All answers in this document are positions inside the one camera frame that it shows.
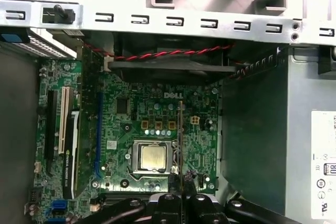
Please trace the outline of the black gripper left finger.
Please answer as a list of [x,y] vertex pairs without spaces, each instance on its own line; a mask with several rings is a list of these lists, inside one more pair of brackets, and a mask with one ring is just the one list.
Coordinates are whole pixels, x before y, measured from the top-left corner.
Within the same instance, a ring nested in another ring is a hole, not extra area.
[[154,194],[148,201],[126,198],[101,210],[101,223],[181,223],[182,177],[168,178],[168,192]]

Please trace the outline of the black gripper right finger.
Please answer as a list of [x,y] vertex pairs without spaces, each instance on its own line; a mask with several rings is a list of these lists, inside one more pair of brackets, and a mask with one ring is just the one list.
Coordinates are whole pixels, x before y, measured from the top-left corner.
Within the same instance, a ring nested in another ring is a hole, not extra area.
[[241,198],[221,205],[211,195],[198,193],[194,179],[197,173],[183,175],[187,223],[294,223],[294,220]]

